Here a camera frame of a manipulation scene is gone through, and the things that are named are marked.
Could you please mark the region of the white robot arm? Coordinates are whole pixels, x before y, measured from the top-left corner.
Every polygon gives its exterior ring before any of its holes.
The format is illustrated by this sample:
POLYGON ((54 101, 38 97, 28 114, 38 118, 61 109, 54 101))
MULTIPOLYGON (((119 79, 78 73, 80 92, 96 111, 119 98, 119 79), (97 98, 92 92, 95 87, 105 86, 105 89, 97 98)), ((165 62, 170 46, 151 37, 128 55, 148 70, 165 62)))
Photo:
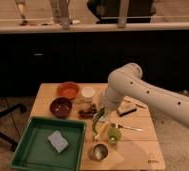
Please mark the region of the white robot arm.
POLYGON ((101 101, 109 110, 116 110, 125 96, 151 105, 189 128, 189 97, 171 92, 142 80, 142 69, 128 63, 112 71, 101 101))

